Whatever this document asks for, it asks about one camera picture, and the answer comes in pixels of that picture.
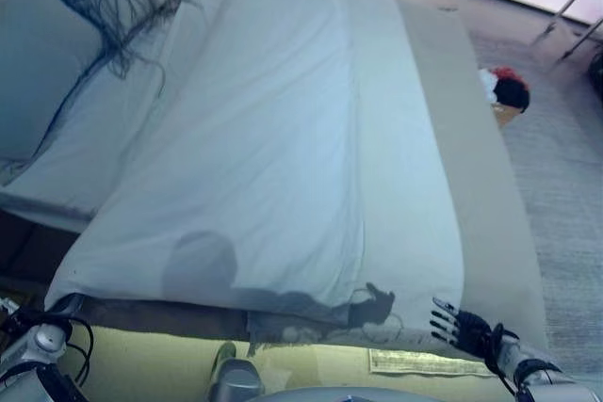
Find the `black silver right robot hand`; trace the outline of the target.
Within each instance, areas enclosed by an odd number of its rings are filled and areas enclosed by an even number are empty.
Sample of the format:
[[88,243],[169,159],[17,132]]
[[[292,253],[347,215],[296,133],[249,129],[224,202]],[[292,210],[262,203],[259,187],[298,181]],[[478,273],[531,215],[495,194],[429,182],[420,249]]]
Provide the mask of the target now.
[[434,297],[431,310],[431,336],[478,359],[495,357],[500,338],[480,316],[457,309]]

